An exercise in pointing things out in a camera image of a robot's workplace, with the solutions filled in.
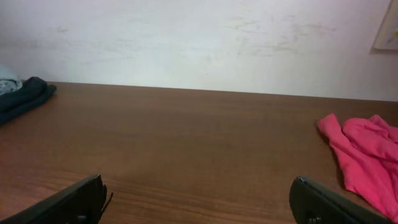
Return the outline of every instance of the pink cloth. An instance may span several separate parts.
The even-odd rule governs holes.
[[[336,152],[347,190],[398,223],[398,128],[374,115],[351,118],[341,130],[334,114],[318,127]]]

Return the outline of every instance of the dark cloth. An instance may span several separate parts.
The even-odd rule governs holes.
[[[45,103],[55,92],[55,85],[37,77],[32,77],[23,87],[15,92],[0,96],[0,124],[15,118],[37,106]]]

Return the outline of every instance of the electrical box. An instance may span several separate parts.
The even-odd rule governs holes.
[[[392,0],[373,47],[398,50],[398,0]]]

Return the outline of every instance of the cloth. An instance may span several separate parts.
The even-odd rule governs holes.
[[[40,78],[28,79],[24,86],[15,92],[0,96],[0,125],[45,103],[57,89]]]
[[[398,128],[374,115],[351,118],[341,129],[334,114],[318,127],[336,152],[347,190],[398,223]]]
[[[22,87],[21,80],[7,67],[0,64],[0,95],[17,91]]]

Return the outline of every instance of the white cloth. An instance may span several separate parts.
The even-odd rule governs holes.
[[[0,64],[0,95],[17,91],[22,87],[22,81],[6,66]]]

